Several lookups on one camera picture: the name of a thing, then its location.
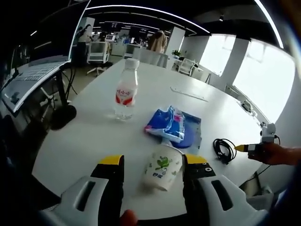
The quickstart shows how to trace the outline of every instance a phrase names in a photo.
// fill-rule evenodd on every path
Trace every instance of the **ceiling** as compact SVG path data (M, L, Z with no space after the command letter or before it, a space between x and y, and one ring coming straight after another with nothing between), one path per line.
M34 31L35 26L39 23L40 20L56 12L57 10L66 7L69 4L69 2L70 0L12 0L5 1L5 6L4 2L2 2L2 6L0 7L0 10L2 10L0 13L0 17L2 17L2 21L8 21L8 23L4 24L2 27L3 29L5 29L6 34L8 34L8 36L5 37L8 40L7 43L12 43L13 45L17 39L20 39L23 35L28 35L32 31ZM275 35L268 23L252 20L229 20L224 21L223 23L219 23L219 21L212 21L209 23L201 24L200 22L194 20L196 16L212 10L218 10L220 8L235 5L254 5L255 3L253 0L210 0L207 1L206 4L193 3L192 1L189 1L188 4L184 4L183 1L179 1L178 4L175 4L175 1L173 1L173 3L171 4L170 2L167 3L166 1L161 0L153 0L149 2L142 2L137 0L111 0L109 2L107 1L106 4L127 4L154 8L175 14L177 16L195 22L197 25L204 27L211 33L239 34L240 36L245 38L256 38L277 45L277 42L275 41L274 37ZM95 7L100 5L104 5L104 1L92 0L89 7ZM148 16L137 15L137 13L145 14ZM201 28L192 25L188 22L185 22L179 18L141 8L98 8L86 11L86 16L87 15L96 18L95 26L99 22L118 21L134 24L143 24L162 30L170 30L174 26L178 26L187 31L186 35L192 35L194 33L196 33L196 35L208 35L208 33L206 33Z

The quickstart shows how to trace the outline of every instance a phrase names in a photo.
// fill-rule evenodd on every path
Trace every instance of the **white table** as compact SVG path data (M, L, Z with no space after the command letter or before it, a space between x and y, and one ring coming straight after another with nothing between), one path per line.
M77 116L60 131L50 131L34 164L32 174L45 187L61 195L79 178L90 175L100 159L107 155L125 156L125 181L122 211L132 209L139 219L167 218L186 213L182 196L182 176L168 192L145 193L141 176L148 157L158 144L143 132L158 108L178 107L202 119L199 154L216 174L234 184L243 184L260 167L246 153L238 153L229 165L220 163L212 148L216 138L228 138L235 144L256 143L260 127L236 103L235 99L201 81L153 65L140 64L139 89L135 116L131 121L113 118L115 89L124 68L124 60L103 72L73 101ZM170 87L199 93L208 101L173 92Z

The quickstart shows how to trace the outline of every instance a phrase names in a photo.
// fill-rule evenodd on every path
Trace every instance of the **water bottle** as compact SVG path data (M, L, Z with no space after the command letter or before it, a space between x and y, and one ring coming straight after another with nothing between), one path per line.
M126 59L125 69L121 74L115 96L115 116L128 120L133 116L135 96L138 90L137 68L139 60Z

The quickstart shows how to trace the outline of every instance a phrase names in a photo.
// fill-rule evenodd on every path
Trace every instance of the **white chair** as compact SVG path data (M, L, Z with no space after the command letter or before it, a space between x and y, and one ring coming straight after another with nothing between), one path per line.
M109 52L108 52L108 43L105 41L95 41L95 42L91 42L89 45L89 52L88 52L88 58L87 58L87 62L90 63L94 63L94 64L103 64L106 63L109 60ZM103 69L100 66L97 66L95 68L93 68L92 70L87 72L87 75L91 72L96 71L97 74L96 76L99 75L99 70L100 71L105 71L105 69Z
M188 76L191 76L191 72L193 69L193 66L195 65L195 62L189 59L183 59L182 63L180 64L178 68L178 72L182 74L186 74Z
M167 67L168 55L163 53L157 53L144 48L135 49L133 58L140 60L142 63L155 65L159 67Z
M134 50L137 48L140 49L141 47L142 46L140 46L140 45L126 44L123 58L124 59L132 58L133 54L134 54Z

